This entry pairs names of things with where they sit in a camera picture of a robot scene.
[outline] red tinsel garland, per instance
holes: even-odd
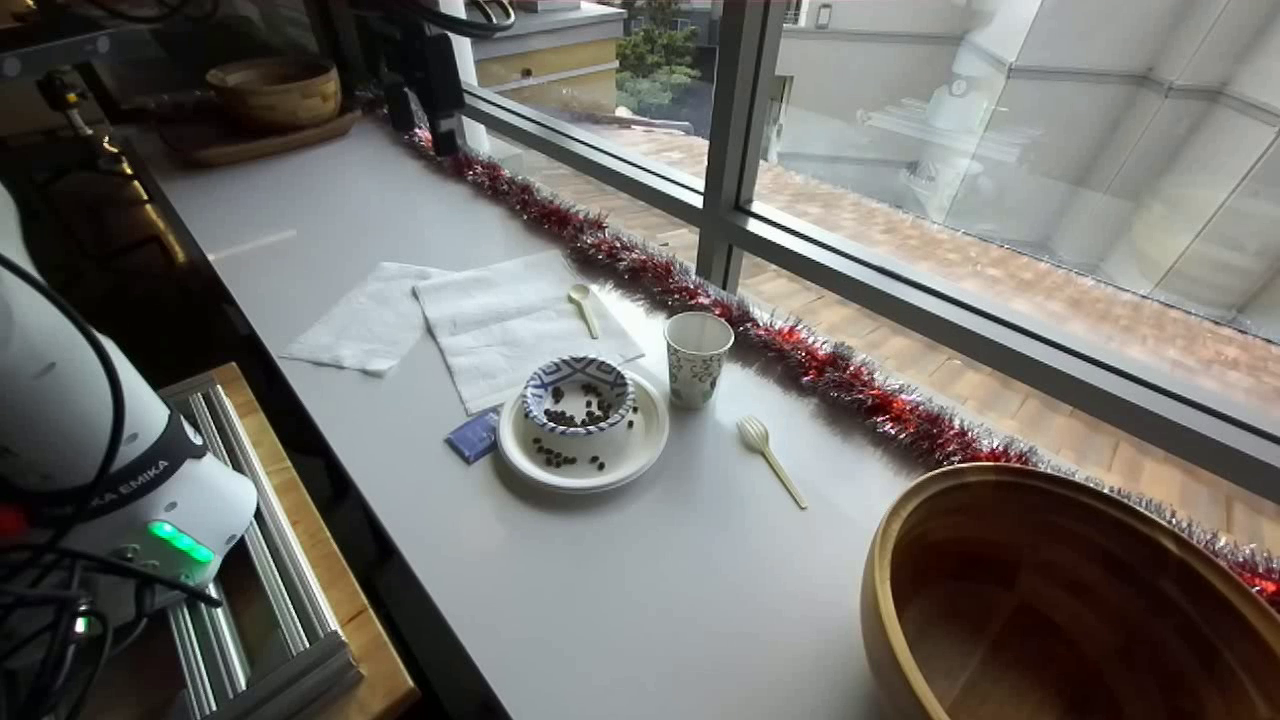
[[[784,374],[800,390],[841,411],[863,415],[868,427],[881,431],[884,439],[895,439],[908,452],[929,454],[932,464],[1017,464],[1017,467],[1046,467],[1064,475],[1064,467],[1050,467],[1026,443],[1001,439],[961,418],[956,411],[934,408],[920,390],[884,378],[884,371],[870,359],[855,354],[849,343],[828,343],[811,334],[805,324],[781,324],[753,311],[748,300],[729,296],[724,286],[690,275],[680,259],[658,257],[611,230],[601,217],[561,203],[557,197],[541,193],[531,180],[502,170],[494,159],[479,159],[468,152],[445,159],[445,155],[433,155],[423,134],[415,134],[415,149],[441,169],[468,180],[475,193],[512,208],[528,228],[564,242],[576,259],[617,275],[618,282],[649,296],[651,302],[668,311],[710,306],[734,328],[740,348],[748,354],[759,354],[784,366]],[[1266,601],[1280,613],[1280,563],[1270,552],[1257,542],[1232,542],[1220,531],[1205,531],[1200,522],[1189,522],[1178,510],[1146,497],[1104,489],[1094,478],[1082,478],[1082,484],[1162,519],[1166,529],[1189,536],[1197,547],[1217,556],[1239,584],[1249,584],[1260,601]]]

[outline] napkin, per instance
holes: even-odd
[[[471,271],[435,271],[415,282],[433,334],[468,411],[512,400],[523,378],[557,354],[601,354],[626,364],[638,351],[633,330],[588,286],[588,324],[569,302],[580,271],[561,251],[541,251]]]
[[[391,371],[423,334],[413,282],[433,275],[435,266],[423,262],[374,262],[336,306],[291,340],[283,354],[366,374]]]

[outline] window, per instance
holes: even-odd
[[[512,33],[475,41],[475,82],[564,119],[572,130],[665,163],[685,183],[698,169],[668,159],[705,152],[710,127],[716,14],[706,0],[523,4]]]
[[[706,281],[820,282],[784,311],[855,300],[1250,489],[1280,464],[1280,4],[569,0],[471,69],[475,119],[697,228]]]

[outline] white spoon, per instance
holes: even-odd
[[[791,475],[784,471],[784,464],[781,464],[781,461],[771,454],[771,447],[766,447],[766,427],[765,427],[757,415],[748,415],[748,418],[734,425],[734,437],[748,443],[748,452],[765,454],[765,464],[766,464],[771,475],[784,484],[784,490],[791,497],[791,504],[795,504],[800,510],[809,510],[805,500],[800,500],[800,490],[795,490],[795,484],[791,484]]]
[[[601,330],[596,330],[596,319],[590,319],[588,300],[590,300],[590,286],[588,286],[588,282],[572,282],[572,286],[569,286],[569,302],[576,306],[576,314],[588,324],[588,334],[596,340]]]

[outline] cup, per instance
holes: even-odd
[[[731,328],[716,311],[680,311],[668,324],[668,385],[676,408],[705,408],[716,390]]]

